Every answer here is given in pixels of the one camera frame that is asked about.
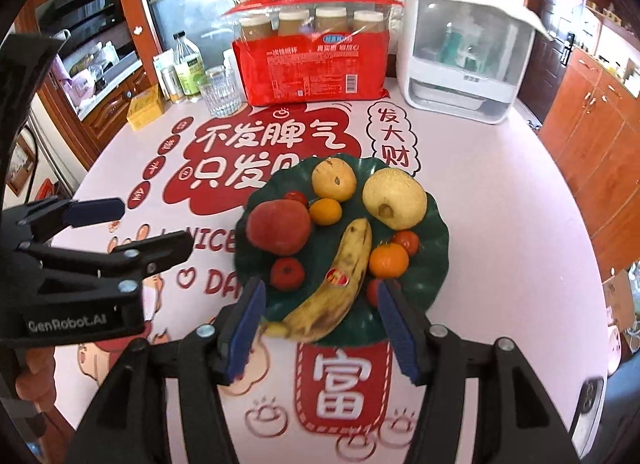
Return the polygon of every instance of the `orange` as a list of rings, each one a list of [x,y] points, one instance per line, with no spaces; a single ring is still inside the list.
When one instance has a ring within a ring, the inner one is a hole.
[[[409,255],[398,243],[384,243],[369,256],[369,270],[376,278],[399,278],[409,267]]]
[[[333,225],[342,218],[342,207],[337,200],[320,199],[311,204],[309,215],[317,225]]]

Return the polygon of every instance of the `can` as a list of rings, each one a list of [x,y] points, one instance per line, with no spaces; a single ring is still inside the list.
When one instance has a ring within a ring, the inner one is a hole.
[[[175,72],[175,68],[173,66],[163,68],[160,71],[160,75],[162,76],[162,81],[164,81],[167,92],[169,92],[171,102],[174,104],[180,104],[184,101],[184,92],[182,91],[180,80],[178,79],[178,74]]]

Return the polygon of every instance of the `drinking glass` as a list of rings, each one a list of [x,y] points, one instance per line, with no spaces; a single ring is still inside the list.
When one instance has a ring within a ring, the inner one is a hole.
[[[198,79],[198,88],[209,113],[214,117],[229,117],[242,105],[236,77],[231,68],[214,66]]]

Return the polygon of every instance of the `banana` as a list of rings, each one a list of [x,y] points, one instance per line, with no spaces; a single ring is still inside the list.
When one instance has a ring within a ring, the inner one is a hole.
[[[320,287],[281,322],[263,323],[264,334],[303,343],[325,337],[351,309],[367,272],[370,253],[369,221],[356,219],[342,235],[334,262]]]

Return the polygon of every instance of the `yellow box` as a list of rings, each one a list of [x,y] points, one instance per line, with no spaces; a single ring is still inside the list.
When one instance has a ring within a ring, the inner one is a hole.
[[[127,121],[137,131],[143,126],[155,121],[164,113],[164,99],[158,90],[158,85],[154,84],[150,89],[131,99]]]

